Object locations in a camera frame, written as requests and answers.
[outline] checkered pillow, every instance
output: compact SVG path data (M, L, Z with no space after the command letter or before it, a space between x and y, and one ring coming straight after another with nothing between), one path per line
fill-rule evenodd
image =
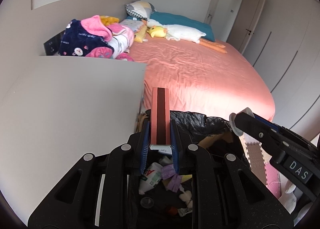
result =
M155 11L155 8L148 2L137 1L125 5L125 10L127 11L127 14L132 17L141 18L148 21L148 19L150 19L151 13Z

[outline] wardrobe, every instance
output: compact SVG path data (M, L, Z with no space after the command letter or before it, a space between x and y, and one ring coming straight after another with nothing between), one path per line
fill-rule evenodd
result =
M308 140L320 131L320 3L266 0L244 52L270 89L274 123Z

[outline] pink blanket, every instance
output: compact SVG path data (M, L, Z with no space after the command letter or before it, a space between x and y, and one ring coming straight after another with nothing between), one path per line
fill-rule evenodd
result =
M229 120L246 107L271 121L275 104L251 64L231 45L227 54L188 41L146 37L130 55L147 63L144 106L151 108L153 87L169 89L170 110L191 111Z

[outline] black garbage bag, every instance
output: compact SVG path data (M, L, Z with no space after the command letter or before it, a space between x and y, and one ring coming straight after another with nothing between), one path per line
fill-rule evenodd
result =
M177 126L189 134L193 143L202 141L207 136L221 134L230 130L229 122L220 117L207 117L194 112L170 111L170 118L174 119Z
M151 117L151 110L146 111L147 118ZM227 153L236 155L248 168L250 164L244 154L241 141L238 136L231 130L230 124L220 117L207 117L204 114L194 112L170 111L170 118L174 119L178 128L189 134L193 143L199 143L207 136L214 134L222 134L225 132L232 132L233 142L226 142L225 140L216 141L207 150L211 154L218 156L225 156Z

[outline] label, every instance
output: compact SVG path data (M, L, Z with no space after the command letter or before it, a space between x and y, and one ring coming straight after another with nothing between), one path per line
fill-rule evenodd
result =
M192 208L179 208L178 213L179 216L184 217L185 215L192 213Z
M283 165L290 173L306 184L313 173L304 167L300 162L289 156Z

